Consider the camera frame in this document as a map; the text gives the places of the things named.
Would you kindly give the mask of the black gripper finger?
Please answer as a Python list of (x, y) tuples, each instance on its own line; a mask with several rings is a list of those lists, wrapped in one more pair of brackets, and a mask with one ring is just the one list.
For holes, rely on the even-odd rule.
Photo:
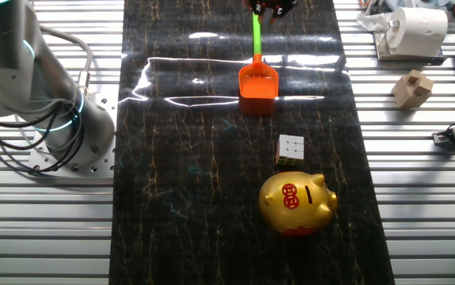
[(278, 19), (286, 16), (295, 6), (297, 0), (275, 0), (271, 4), (273, 14), (271, 15), (270, 25), (273, 25)]
[(255, 15), (262, 16), (267, 7), (266, 0), (249, 0), (249, 5)]

